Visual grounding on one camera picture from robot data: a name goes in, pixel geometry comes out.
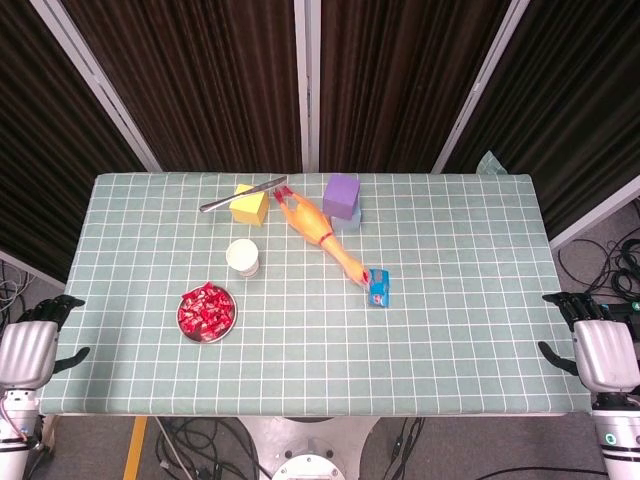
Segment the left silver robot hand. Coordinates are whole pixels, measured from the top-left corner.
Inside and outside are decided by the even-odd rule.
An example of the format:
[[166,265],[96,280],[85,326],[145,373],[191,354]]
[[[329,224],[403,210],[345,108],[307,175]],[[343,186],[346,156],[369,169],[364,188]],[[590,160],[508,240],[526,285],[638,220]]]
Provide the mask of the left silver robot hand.
[[84,300],[62,294],[41,301],[5,327],[1,338],[2,390],[38,390],[54,374],[85,360],[89,347],[81,347],[71,357],[56,358],[62,327],[71,311],[84,304]]

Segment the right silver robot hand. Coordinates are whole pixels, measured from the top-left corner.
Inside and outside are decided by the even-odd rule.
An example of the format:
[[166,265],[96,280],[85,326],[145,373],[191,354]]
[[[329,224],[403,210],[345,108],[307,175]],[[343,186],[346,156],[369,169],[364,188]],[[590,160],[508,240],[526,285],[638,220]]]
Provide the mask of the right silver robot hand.
[[580,379],[595,394],[639,393],[639,364],[627,324],[586,293],[557,292],[542,297],[560,310],[571,333],[574,358],[557,355],[545,342],[538,348],[554,367]]

